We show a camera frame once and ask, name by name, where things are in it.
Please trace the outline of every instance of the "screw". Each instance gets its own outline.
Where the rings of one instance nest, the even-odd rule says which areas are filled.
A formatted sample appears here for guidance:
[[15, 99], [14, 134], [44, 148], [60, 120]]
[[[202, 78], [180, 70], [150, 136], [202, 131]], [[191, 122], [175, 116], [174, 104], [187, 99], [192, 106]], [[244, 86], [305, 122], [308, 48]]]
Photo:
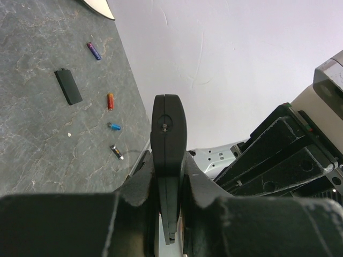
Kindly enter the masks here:
[[161, 127], [161, 130], [164, 131], [165, 133], [167, 132], [168, 130], [168, 125], [167, 124], [163, 124], [162, 127]]

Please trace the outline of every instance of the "purple battery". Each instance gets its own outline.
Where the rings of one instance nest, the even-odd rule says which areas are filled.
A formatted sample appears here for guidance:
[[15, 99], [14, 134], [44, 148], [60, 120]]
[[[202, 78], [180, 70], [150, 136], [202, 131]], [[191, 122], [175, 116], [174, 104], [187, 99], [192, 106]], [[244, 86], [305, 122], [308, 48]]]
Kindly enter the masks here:
[[87, 43], [87, 47], [90, 49], [90, 51], [92, 52], [92, 54], [94, 55], [95, 59], [97, 59], [98, 61], [101, 60], [101, 56], [98, 53], [98, 51], [96, 50], [96, 48], [94, 47], [94, 45], [91, 42]]

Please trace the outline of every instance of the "blue battery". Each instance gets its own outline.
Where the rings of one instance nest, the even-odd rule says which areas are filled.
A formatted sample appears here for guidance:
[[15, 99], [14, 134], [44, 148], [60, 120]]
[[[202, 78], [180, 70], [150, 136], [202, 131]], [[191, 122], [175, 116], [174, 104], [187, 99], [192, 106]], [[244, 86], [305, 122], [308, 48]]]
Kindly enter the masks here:
[[113, 124], [111, 122], [107, 123], [107, 126], [110, 127], [113, 130], [121, 130], [122, 129], [122, 127], [120, 127], [119, 125]]
[[98, 51], [96, 50], [96, 48], [94, 47], [94, 45], [91, 42], [87, 43], [87, 47], [90, 49], [90, 51], [92, 52], [92, 54], [94, 55], [95, 59], [97, 59], [98, 61], [101, 60], [101, 56], [98, 53]]

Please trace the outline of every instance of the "gray machine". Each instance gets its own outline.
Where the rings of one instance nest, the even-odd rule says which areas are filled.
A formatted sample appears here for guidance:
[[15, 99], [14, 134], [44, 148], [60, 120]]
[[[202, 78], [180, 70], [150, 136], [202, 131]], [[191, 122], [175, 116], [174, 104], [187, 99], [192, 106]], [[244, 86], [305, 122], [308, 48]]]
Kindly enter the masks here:
[[[313, 84], [291, 106], [295, 113], [304, 111], [337, 150], [343, 153], [343, 51], [315, 69]], [[194, 149], [191, 152], [199, 168], [214, 179], [242, 154], [240, 145], [244, 142]], [[334, 187], [333, 192], [340, 194], [343, 194], [342, 170], [343, 164], [340, 163], [326, 174]]]

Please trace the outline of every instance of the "black plastic part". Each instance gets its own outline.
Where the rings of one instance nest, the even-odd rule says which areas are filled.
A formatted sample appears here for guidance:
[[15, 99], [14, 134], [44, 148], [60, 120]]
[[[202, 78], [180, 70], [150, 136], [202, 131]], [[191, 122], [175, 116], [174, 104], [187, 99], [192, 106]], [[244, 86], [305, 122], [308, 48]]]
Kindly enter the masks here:
[[143, 153], [142, 157], [140, 158], [140, 160], [139, 160], [139, 162], [138, 162], [138, 164], [137, 164], [137, 167], [136, 167], [135, 170], [133, 171], [132, 176], [133, 176], [134, 174], [136, 174], [137, 171], [139, 171], [139, 170], [144, 166], [146, 160], [147, 160], [148, 158], [150, 158], [150, 157], [151, 157], [150, 151], [149, 151], [149, 150], [145, 150], [145, 152]]
[[188, 257], [343, 256], [342, 207], [333, 201], [233, 197], [189, 154], [185, 166], [182, 223]]
[[296, 197], [312, 197], [322, 192], [331, 191], [333, 188], [331, 182], [324, 176], [293, 190], [292, 195]]
[[188, 153], [190, 153], [191, 156], [196, 156], [197, 155], [197, 153], [195, 151], [193, 151], [193, 150], [188, 151]]
[[[278, 106], [252, 132], [242, 155], [214, 181], [233, 195], [318, 193], [312, 187], [306, 187], [306, 193], [300, 186], [323, 177], [338, 162], [300, 118], [289, 104]], [[318, 189], [327, 190], [327, 186]]]
[[155, 174], [166, 244], [175, 241], [187, 146], [186, 117], [177, 95], [155, 98], [151, 131]]
[[76, 86], [70, 70], [61, 69], [60, 71], [55, 71], [55, 75], [68, 104], [73, 105], [81, 102], [82, 97], [80, 91]]
[[338, 164], [343, 164], [343, 154], [336, 146], [327, 138], [327, 136], [319, 129], [319, 127], [312, 121], [312, 119], [304, 112], [299, 111], [301, 117], [303, 117], [306, 122], [313, 129], [313, 134], [318, 139], [318, 141], [327, 149], [330, 154], [338, 161]]
[[114, 193], [0, 198], [0, 256], [158, 256], [153, 164]]

